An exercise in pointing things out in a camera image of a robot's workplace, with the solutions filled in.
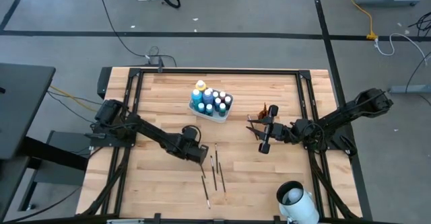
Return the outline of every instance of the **blue paint bottle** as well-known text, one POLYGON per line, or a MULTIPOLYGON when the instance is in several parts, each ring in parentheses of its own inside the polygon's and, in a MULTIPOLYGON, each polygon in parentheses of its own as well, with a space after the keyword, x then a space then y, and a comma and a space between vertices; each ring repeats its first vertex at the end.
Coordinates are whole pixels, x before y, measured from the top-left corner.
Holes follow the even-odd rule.
POLYGON ((197 108, 197 105, 202 103, 202 93, 199 90, 194 89, 191 93, 191 100, 193 101, 195 108, 197 108))
POLYGON ((226 115, 226 105, 225 105, 224 103, 221 103, 221 104, 220 104, 220 108, 219 108, 219 110, 218 110, 218 114, 219 114, 221 117, 224 117, 224 116, 226 115))
POLYGON ((198 111, 199 113, 204 114, 204 113, 205 113, 205 104, 203 104, 203 103, 199 103, 199 104, 197 105, 197 111, 198 111))
POLYGON ((220 104, 222 103, 222 100, 220 99, 220 98, 216 98, 215 100, 214 100, 214 110, 217 112, 218 111, 218 109, 219 109, 219 107, 220 107, 220 104))
POLYGON ((206 113, 208 116, 213 116, 213 105, 211 105, 211 104, 207 105, 206 113))
POLYGON ((213 94, 208 89, 202 95, 202 101, 205 105, 213 104, 213 94))

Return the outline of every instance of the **wooden table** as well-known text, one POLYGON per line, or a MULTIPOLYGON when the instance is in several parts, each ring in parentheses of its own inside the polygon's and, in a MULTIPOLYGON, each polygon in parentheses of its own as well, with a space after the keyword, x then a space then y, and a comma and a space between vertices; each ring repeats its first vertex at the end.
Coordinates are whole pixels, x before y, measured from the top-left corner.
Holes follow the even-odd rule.
MULTIPOLYGON (((128 72, 128 67, 112 69, 106 99, 123 101, 128 72)), ((336 109, 329 73, 310 73, 319 115, 326 115, 336 109)), ((301 118, 294 76, 146 73, 138 114, 168 133, 179 133, 188 124, 201 129, 201 143, 210 148, 203 169, 211 209, 207 207, 199 166, 167 154, 158 143, 139 135, 131 151, 121 217, 152 218, 154 213, 161 213, 162 218, 169 219, 272 220, 274 215, 280 215, 275 193, 281 184, 297 180, 312 192, 308 155, 301 145, 272 141, 268 155, 257 151, 259 142, 246 129, 246 120, 247 114, 256 115, 262 110, 264 102, 279 106, 278 122, 289 124, 301 118), (199 79, 208 87, 234 96, 225 123, 197 117, 189 110, 191 90, 199 79), (209 160, 210 155, 215 155, 214 143, 218 144, 226 193, 220 175, 216 176, 218 191, 214 188, 209 160)), ((308 97, 306 104, 310 109, 308 97)), ((86 210, 104 187, 111 155, 112 149, 107 147, 91 158, 77 213, 86 210)), ((361 216, 349 159, 341 151, 328 151, 327 158, 334 189, 352 212, 361 216)), ((321 190, 329 216, 326 192, 323 187, 321 190)), ((114 187, 109 212, 113 210, 115 194, 114 187)))

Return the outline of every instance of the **gray floor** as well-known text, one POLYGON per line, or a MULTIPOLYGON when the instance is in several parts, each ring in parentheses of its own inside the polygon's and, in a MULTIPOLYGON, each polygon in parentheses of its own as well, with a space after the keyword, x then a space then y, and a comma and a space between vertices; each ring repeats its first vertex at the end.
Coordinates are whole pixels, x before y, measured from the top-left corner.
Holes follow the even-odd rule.
MULTIPOLYGON (((180 10, 155 1, 105 1, 118 31, 321 33, 313 0, 181 0, 180 10)), ((330 34, 368 33, 367 17, 349 0, 321 1, 330 34)), ((0 0, 0 18, 12 3, 13 0, 0 0)), ((369 9, 374 31, 385 36, 405 30, 415 34, 414 29, 406 26, 429 12, 430 3, 431 0, 422 0, 415 7, 369 9)), ((100 0, 22 0, 6 30, 109 32, 110 27, 100 0)), ((329 68, 322 40, 125 38, 124 41, 131 50, 140 53, 159 46, 160 53, 174 56, 179 67, 329 68)), ((405 84, 421 59, 408 42, 396 42, 393 57, 380 55, 373 42, 332 41, 332 44, 347 100, 370 87, 387 89, 405 84)), ((381 42, 381 46, 390 50, 388 42, 381 42)), ((427 53, 431 42, 420 46, 427 53)), ((53 85, 98 101, 96 82, 101 67, 146 63, 128 53, 113 37, 59 36, 0 36, 0 61, 54 66, 57 72, 53 85)), ((422 67, 413 83, 431 83, 430 67, 422 67)), ((427 223, 431 199, 428 190, 431 146, 427 134, 430 106, 418 96, 398 95, 391 99, 395 104, 388 114, 353 123, 372 214, 377 221, 427 223)), ((94 116, 72 102, 67 103, 87 118, 94 116)), ((90 129, 87 122, 46 97, 28 134, 45 141, 51 130, 85 133, 90 129)), ((75 188, 41 184, 32 199, 38 207, 35 211, 75 188)), ((31 213, 15 211, 22 191, 18 191, 8 219, 31 213)), ((77 192, 56 209, 33 219, 71 216, 78 196, 77 192)))

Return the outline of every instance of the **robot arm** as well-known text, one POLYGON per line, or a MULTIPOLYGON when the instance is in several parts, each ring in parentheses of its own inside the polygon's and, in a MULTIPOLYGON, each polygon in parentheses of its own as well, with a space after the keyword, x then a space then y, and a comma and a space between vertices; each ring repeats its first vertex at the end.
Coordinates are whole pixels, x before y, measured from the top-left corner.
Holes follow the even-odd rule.
POLYGON ((141 133, 165 149, 167 153, 186 160, 202 164, 208 152, 208 146, 196 141, 196 126, 185 126, 182 133, 166 133, 162 129, 141 119, 138 114, 130 112, 125 116, 125 106, 117 100, 106 100, 96 114, 93 134, 87 135, 98 141, 114 138, 117 141, 130 143, 141 133))
POLYGON ((326 141, 333 141, 336 145, 352 145, 343 136, 334 138, 336 130, 361 116, 374 118, 385 114, 392 105, 392 100, 389 100, 381 89, 373 88, 361 92, 354 100, 316 122, 308 119, 298 119, 296 122, 290 123, 292 127, 274 123, 274 117, 278 113, 278 106, 272 105, 269 107, 269 113, 264 119, 249 120, 249 122, 264 124, 265 130, 263 132, 251 127, 247 128, 263 140, 259 145, 259 152, 261 153, 269 153, 269 138, 292 144, 302 142, 305 147, 322 150, 319 146, 326 141))

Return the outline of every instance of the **power cord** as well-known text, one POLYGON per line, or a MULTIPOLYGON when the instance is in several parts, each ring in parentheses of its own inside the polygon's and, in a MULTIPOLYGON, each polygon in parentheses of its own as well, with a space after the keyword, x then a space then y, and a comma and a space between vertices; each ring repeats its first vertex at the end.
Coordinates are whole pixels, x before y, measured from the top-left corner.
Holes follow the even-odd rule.
POLYGON ((419 64, 415 68, 415 71, 413 71, 413 73, 411 74, 409 81, 407 82, 407 85, 405 86, 405 92, 404 93, 407 93, 407 89, 410 85, 411 79, 413 79, 413 76, 416 74, 416 71, 418 71, 420 65, 426 60, 426 58, 428 58, 428 56, 430 56, 430 54, 431 54, 431 51, 426 56, 424 56, 424 58, 419 62, 419 64))
MULTIPOLYGON (((56 96, 61 96, 61 97, 65 97, 65 98, 70 98, 69 96, 65 96, 65 95, 63 95, 63 94, 54 93, 54 92, 49 91, 49 90, 48 90, 48 92, 49 92, 49 93, 51 93, 51 94, 53 94, 53 95, 56 95, 56 96)), ((74 98, 75 98, 75 99, 77 99, 77 100, 83 100, 83 101, 88 102, 88 103, 97 104, 97 105, 99 105, 99 106, 101 106, 101 105, 102 105, 102 103, 94 102, 94 101, 91 101, 91 100, 88 100, 88 99, 85 99, 85 98, 80 98, 80 97, 76 97, 76 96, 74 96, 74 98)))
POLYGON ((418 37, 419 38, 426 37, 431 30, 431 20, 427 20, 428 17, 431 17, 431 12, 426 13, 416 23, 409 26, 409 28, 412 26, 416 26, 416 28, 418 29, 418 37))
POLYGON ((97 110, 95 110, 95 109, 93 109, 93 108, 91 108, 91 107, 89 107, 89 106, 87 106, 87 105, 79 102, 75 96, 73 96, 73 95, 71 95, 71 94, 69 94, 69 93, 67 93, 67 92, 65 92, 65 91, 63 91, 63 90, 61 90, 61 89, 59 89, 59 88, 57 88, 55 86, 50 85, 49 87, 52 88, 52 89, 54 89, 55 91, 58 91, 58 92, 62 93, 65 96, 71 98, 73 101, 75 101, 77 104, 79 104, 80 106, 84 107, 85 109, 91 110, 93 112, 97 112, 97 110))
POLYGON ((372 31, 372 16, 365 10, 362 9, 354 0, 350 0, 360 11, 365 13, 370 18, 370 33, 366 35, 366 38, 369 40, 376 40, 378 36, 372 31))
POLYGON ((108 22, 110 27, 112 28, 112 31, 115 33, 115 36, 117 36, 117 38, 119 39, 119 41, 121 42, 121 44, 124 46, 124 48, 126 48, 126 50, 128 50, 131 54, 135 55, 135 56, 139 56, 139 57, 145 57, 146 59, 150 60, 152 57, 168 57, 170 59, 172 59, 174 61, 175 67, 176 66, 176 61, 175 58, 170 56, 170 55, 166 55, 166 54, 158 54, 158 55, 146 55, 146 54, 137 54, 136 52, 133 52, 132 50, 130 50, 126 44, 123 42, 123 40, 121 39, 120 35, 117 33, 117 31, 115 30, 111 20, 110 20, 110 16, 108 13, 108 9, 106 8, 106 4, 105 4, 105 0, 102 0, 102 4, 103 4, 103 8, 105 10, 106 13, 106 17, 108 18, 108 22))
POLYGON ((89 122, 89 123, 94 123, 94 122, 92 122, 91 120, 88 120, 87 118, 85 118, 85 117, 83 117, 83 116, 81 116, 80 114, 78 114, 78 113, 76 113, 76 112, 74 112, 69 106, 66 106, 66 104, 64 104, 61 100, 59 100, 59 99, 57 99, 56 97, 54 97, 52 94, 51 94, 51 92, 47 92, 48 93, 48 95, 52 98, 52 99, 54 99, 54 100, 56 100, 56 101, 58 101, 60 104, 62 104, 64 107, 66 107, 66 109, 68 109, 70 112, 72 112, 72 113, 74 113, 76 116, 78 116, 79 118, 81 118, 82 120, 85 120, 86 122, 89 122))
POLYGON ((425 57, 425 54, 424 54, 424 52, 422 51, 422 49, 413 41, 413 40, 411 40, 408 36, 404 36, 403 34, 400 34, 400 33, 392 33, 390 36, 389 36, 389 42, 391 43, 391 47, 392 47, 392 52, 391 53, 384 53, 384 52, 382 52, 382 50, 380 49, 380 47, 378 46, 378 38, 376 38, 376 39, 374 39, 374 47, 375 48, 377 48, 377 50, 383 55, 383 56, 392 56, 392 55, 394 55, 395 54, 395 48, 394 48, 394 46, 393 46, 393 42, 392 42, 392 36, 394 36, 394 35, 396 35, 396 36, 402 36, 402 37, 404 37, 405 39, 407 39, 407 40, 409 40, 409 42, 411 42, 418 50, 419 50, 419 52, 420 52, 420 54, 422 55, 422 58, 424 58, 425 59, 425 65, 428 65, 428 62, 427 62, 427 59, 426 59, 426 57, 425 57))

